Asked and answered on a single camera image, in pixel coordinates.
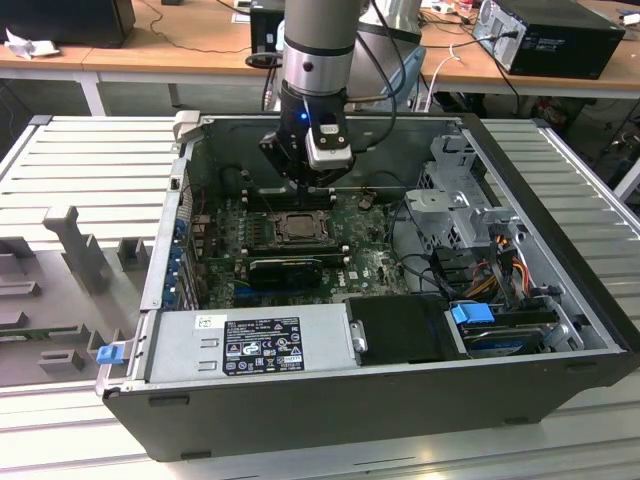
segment metal bracket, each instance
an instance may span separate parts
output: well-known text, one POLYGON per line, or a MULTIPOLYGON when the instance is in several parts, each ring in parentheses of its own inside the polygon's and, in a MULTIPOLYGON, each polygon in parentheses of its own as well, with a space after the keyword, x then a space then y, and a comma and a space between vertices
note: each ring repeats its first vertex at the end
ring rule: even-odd
POLYGON ((182 110, 173 121, 173 137, 176 143, 187 143, 197 136, 194 132, 200 125, 200 110, 182 110))

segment warning label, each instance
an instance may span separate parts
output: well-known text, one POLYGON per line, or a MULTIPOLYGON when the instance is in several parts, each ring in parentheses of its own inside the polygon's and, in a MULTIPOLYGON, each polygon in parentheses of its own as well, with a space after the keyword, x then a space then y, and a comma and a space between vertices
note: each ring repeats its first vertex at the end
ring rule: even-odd
POLYGON ((304 370, 300 319, 227 321, 222 370, 228 376, 304 370))

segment power cable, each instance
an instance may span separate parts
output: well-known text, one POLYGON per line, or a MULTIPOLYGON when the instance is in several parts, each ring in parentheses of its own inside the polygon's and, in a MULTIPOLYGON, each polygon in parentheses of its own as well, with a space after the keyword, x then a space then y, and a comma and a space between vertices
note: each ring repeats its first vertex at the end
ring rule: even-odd
MULTIPOLYGON (((175 43, 173 40, 171 40, 165 33, 156 30, 156 24, 160 21, 162 21, 162 19, 164 18, 164 14, 158 10, 157 8, 151 6, 149 3, 146 2, 146 0, 141 0, 142 3, 144 3, 147 7, 149 7, 151 10, 153 10, 156 15, 158 15, 158 18, 156 18, 155 20, 151 20, 151 23, 149 24, 149 30, 151 30, 152 33, 154 33, 155 35, 157 35, 158 37, 164 39, 164 41, 166 41, 167 43, 173 45, 175 48, 180 48, 182 50, 189 50, 191 52, 200 52, 200 53, 241 53, 244 52, 245 50, 249 50, 251 49, 251 47, 245 47, 245 48, 241 48, 240 50, 204 50, 202 48, 195 48, 195 47, 185 47, 184 45, 179 45, 177 43, 175 43)), ((229 5, 226 5, 225 3, 223 3, 222 1, 220 1, 220 3, 222 3, 222 5, 225 5, 226 7, 229 7, 229 5)))

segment black computer tower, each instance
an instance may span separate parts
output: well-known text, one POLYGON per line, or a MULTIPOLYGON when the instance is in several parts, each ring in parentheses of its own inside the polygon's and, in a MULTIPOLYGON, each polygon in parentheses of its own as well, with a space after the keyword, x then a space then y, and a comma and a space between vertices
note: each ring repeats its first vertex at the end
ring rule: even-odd
POLYGON ((0 7, 0 39, 5 29, 29 40, 57 45, 121 47, 133 29, 131 0, 4 0, 0 7))

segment desk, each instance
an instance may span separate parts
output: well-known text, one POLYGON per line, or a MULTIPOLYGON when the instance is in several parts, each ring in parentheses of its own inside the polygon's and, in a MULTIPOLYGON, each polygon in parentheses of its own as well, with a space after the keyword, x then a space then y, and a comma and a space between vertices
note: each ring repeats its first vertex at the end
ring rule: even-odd
MULTIPOLYGON (((619 15, 616 12, 617 8, 630 8, 629 5, 618 2, 585 0, 580 3, 597 9, 611 19, 619 15)), ((454 25, 437 25, 437 27, 428 25, 423 29, 423 45, 449 45, 464 43, 471 39, 466 33, 460 35, 460 28, 454 25)), ((620 43, 598 80, 511 75, 508 78, 521 95, 636 99, 640 97, 640 34, 638 37, 636 40, 623 40, 620 43)), ((455 53, 462 58, 462 61, 447 62, 440 69, 436 83, 437 90, 512 93, 495 63, 480 45, 461 47, 456 49, 455 53)), ((426 61, 422 67, 425 77, 431 78, 438 64, 448 56, 448 49, 427 50, 426 61)))
MULTIPOLYGON (((185 0, 181 6, 163 6, 159 0, 133 0, 136 24, 121 49, 63 47, 63 55, 26 61, 8 50, 0 52, 0 77, 18 79, 71 80, 80 83, 92 115, 105 115, 100 98, 100 82, 166 83, 172 104, 179 104, 176 84, 261 85, 264 71, 244 64, 249 49, 238 53, 201 53, 171 45, 172 42, 202 50, 238 51, 251 43, 249 26, 232 24, 232 12, 214 0, 185 0)), ((616 16, 624 4, 585 0, 588 6, 616 16)), ((456 26, 429 25, 423 30, 424 45, 449 45, 470 39, 456 26)), ((438 74, 439 91, 510 94, 489 55, 479 46, 457 50, 462 62, 448 62, 438 74)), ((422 72, 431 78, 447 49, 430 49, 422 72)), ((544 77, 510 77, 522 95, 556 95, 594 98, 640 97, 640 40, 623 41, 599 80, 544 77)))

